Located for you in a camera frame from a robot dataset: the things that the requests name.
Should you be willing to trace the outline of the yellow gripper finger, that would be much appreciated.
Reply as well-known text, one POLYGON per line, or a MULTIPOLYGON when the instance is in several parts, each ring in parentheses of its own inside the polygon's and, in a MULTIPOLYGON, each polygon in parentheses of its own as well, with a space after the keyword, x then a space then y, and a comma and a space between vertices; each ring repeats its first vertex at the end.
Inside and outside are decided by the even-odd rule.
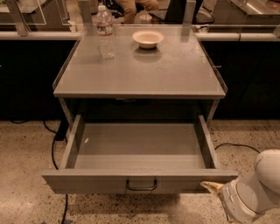
POLYGON ((214 196, 221 196, 221 189, 224 186, 221 183, 211 182, 211 181, 201 181, 200 185, 206 188, 214 196))

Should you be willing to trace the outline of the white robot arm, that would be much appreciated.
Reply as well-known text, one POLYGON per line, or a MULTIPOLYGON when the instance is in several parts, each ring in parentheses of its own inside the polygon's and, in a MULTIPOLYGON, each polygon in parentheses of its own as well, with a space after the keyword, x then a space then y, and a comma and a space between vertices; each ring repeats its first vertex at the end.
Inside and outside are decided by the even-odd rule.
POLYGON ((255 159, 254 170, 226 184, 202 181, 217 196, 229 222, 251 224, 265 212, 280 207, 280 150, 265 150, 255 159))

